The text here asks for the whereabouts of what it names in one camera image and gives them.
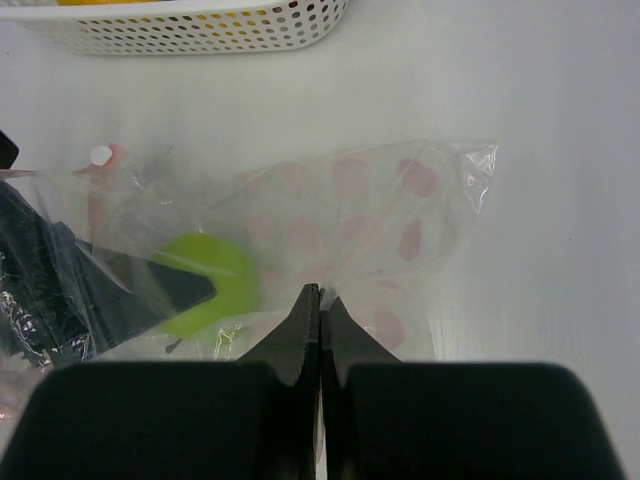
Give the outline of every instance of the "white table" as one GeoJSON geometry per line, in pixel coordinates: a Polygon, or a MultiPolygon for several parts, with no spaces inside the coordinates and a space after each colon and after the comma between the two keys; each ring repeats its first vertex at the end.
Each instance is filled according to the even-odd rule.
{"type": "Polygon", "coordinates": [[[428,292],[438,358],[570,367],[640,477],[638,32],[637,0],[353,0],[296,52],[92,58],[2,25],[0,127],[17,167],[76,168],[113,141],[185,181],[498,139],[482,221],[428,292]]]}

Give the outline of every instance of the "perforated plastic basket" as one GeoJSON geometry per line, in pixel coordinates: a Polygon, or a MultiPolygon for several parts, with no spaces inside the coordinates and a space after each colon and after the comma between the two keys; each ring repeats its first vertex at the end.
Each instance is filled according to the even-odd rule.
{"type": "Polygon", "coordinates": [[[308,46],[336,26],[349,0],[175,0],[58,6],[0,0],[11,20],[67,49],[97,55],[265,52],[308,46]]]}

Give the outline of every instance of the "polka dot plastic bag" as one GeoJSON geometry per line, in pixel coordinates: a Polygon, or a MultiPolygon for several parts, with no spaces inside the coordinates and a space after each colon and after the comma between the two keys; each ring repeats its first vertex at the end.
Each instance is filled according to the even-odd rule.
{"type": "MultiPolygon", "coordinates": [[[[123,247],[150,255],[173,237],[198,231],[251,259],[260,297],[253,311],[202,328],[170,359],[239,357],[286,317],[306,283],[330,292],[322,308],[340,296],[354,319],[399,358],[430,359],[425,280],[480,214],[496,148],[420,140],[207,178],[189,189],[156,178],[129,205],[133,213],[114,212],[104,240],[111,244],[126,231],[123,247]]],[[[161,335],[159,342],[168,339],[161,335]]],[[[127,356],[145,350],[141,341],[126,347],[127,356]]],[[[150,350],[164,355],[163,348],[150,350]]]]}

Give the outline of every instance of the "orange object in basket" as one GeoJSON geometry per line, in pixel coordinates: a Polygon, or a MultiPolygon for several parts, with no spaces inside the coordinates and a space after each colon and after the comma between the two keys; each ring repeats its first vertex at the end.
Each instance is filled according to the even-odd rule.
{"type": "Polygon", "coordinates": [[[58,0],[58,5],[107,5],[110,3],[144,3],[158,0],[58,0]]]}

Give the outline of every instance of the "clear plastic bag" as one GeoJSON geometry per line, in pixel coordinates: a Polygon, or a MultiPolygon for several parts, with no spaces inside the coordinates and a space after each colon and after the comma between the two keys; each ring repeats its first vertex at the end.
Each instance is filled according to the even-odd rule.
{"type": "Polygon", "coordinates": [[[142,181],[117,148],[70,176],[5,175],[0,404],[73,362],[237,358],[306,283],[401,359],[433,358],[424,274],[480,213],[495,153],[412,141],[188,189],[142,181]]]}

